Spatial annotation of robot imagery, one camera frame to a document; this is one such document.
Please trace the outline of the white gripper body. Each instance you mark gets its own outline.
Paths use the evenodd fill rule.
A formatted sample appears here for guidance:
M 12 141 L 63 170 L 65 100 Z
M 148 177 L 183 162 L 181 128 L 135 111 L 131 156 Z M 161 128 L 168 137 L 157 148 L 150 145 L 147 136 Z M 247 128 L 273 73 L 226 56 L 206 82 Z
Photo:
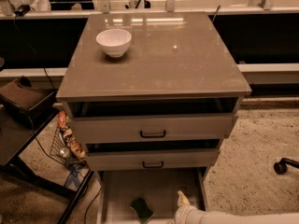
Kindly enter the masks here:
M 175 224 L 200 224 L 205 211 L 199 210 L 192 205 L 182 205 L 174 216 Z

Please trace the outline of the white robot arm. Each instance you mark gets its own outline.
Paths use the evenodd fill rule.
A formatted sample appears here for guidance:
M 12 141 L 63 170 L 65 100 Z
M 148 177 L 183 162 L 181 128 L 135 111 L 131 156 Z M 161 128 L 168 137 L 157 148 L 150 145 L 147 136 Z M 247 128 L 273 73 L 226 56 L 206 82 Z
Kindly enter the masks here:
M 185 194 L 178 191 L 175 224 L 299 224 L 299 213 L 258 216 L 236 216 L 219 211 L 202 211 L 191 205 Z

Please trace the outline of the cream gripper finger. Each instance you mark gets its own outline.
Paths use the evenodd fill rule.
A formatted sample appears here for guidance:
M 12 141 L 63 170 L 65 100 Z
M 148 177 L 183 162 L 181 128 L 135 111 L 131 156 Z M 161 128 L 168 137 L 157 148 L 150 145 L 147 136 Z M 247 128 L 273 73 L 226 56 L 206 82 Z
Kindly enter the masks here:
M 183 205 L 190 205 L 190 202 L 188 198 L 185 196 L 185 194 L 179 190 L 178 191 L 178 207 L 181 207 Z

